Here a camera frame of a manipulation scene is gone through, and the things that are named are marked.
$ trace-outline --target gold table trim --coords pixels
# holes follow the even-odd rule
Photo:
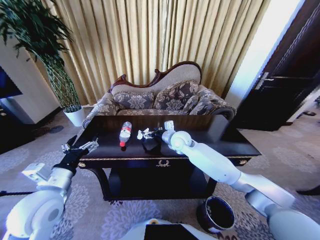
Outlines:
[[[227,156],[227,159],[249,159],[255,156]],[[188,159],[188,157],[106,157],[106,158],[81,158],[80,161],[95,161],[95,160],[172,160],[172,159]]]

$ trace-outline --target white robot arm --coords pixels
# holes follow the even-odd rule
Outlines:
[[[37,183],[36,192],[19,201],[6,219],[7,232],[2,240],[29,238],[49,240],[54,225],[63,216],[64,206],[71,193],[71,179],[82,156],[99,146],[97,138],[79,148],[71,145],[77,136],[62,145],[64,158],[53,169],[43,163],[32,163],[22,173]]]
[[[267,217],[271,233],[277,240],[316,240],[320,226],[310,217],[290,209],[295,197],[269,179],[238,170],[231,161],[211,147],[197,143],[185,131],[175,132],[165,124],[162,140],[178,154],[185,154],[190,162],[217,182],[225,183],[246,193],[248,203]]]

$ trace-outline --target sofa armrest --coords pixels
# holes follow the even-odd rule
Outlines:
[[[236,115],[237,110],[234,107],[205,86],[199,86],[197,95],[198,104],[192,109],[190,115],[223,115],[228,121]]]
[[[107,92],[83,120],[82,127],[85,129],[94,116],[115,116],[119,109],[120,106],[114,101],[113,95]]]

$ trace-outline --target dark wooden door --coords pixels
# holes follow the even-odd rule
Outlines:
[[[320,2],[306,0],[234,119],[274,131],[320,85]]]

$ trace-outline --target water bottle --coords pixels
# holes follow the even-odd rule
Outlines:
[[[129,140],[130,134],[131,134],[131,127],[132,127],[132,124],[128,121],[126,121],[122,125],[120,136],[119,136],[120,147],[124,147],[126,145],[126,142]]]

